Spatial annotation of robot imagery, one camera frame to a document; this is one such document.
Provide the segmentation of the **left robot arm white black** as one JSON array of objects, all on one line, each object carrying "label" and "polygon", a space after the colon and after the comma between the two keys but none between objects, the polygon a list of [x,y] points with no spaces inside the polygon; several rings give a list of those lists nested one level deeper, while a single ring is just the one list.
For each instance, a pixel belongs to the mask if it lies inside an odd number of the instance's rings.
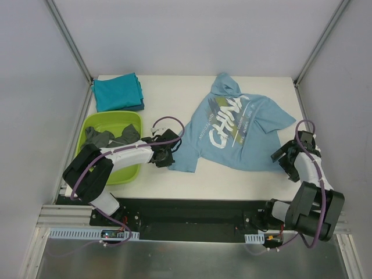
[{"label": "left robot arm white black", "polygon": [[62,178],[71,187],[70,197],[88,203],[102,212],[110,226],[123,219],[124,206],[105,189],[109,177],[134,165],[153,163],[168,167],[174,163],[173,152],[182,143],[171,129],[162,135],[145,137],[132,144],[114,148],[86,145],[63,172]]}]

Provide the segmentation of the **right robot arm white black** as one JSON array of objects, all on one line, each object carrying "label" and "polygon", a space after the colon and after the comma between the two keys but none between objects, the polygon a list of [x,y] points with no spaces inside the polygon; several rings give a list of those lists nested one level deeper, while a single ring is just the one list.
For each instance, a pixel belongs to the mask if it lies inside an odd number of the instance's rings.
[{"label": "right robot arm white black", "polygon": [[298,131],[271,155],[289,180],[301,185],[290,203],[271,199],[262,214],[262,224],[275,229],[280,224],[314,241],[329,241],[341,214],[345,197],[334,191],[321,168],[320,151],[316,149],[314,135]]}]

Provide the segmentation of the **light blue printed t-shirt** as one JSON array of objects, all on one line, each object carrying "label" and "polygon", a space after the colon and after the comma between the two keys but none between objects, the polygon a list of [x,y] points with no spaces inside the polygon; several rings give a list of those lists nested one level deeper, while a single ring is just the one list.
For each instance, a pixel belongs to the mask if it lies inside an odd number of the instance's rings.
[{"label": "light blue printed t-shirt", "polygon": [[271,155],[278,131],[296,122],[272,99],[244,94],[228,74],[219,74],[185,126],[169,170],[193,173],[198,159],[242,171],[280,171]]}]

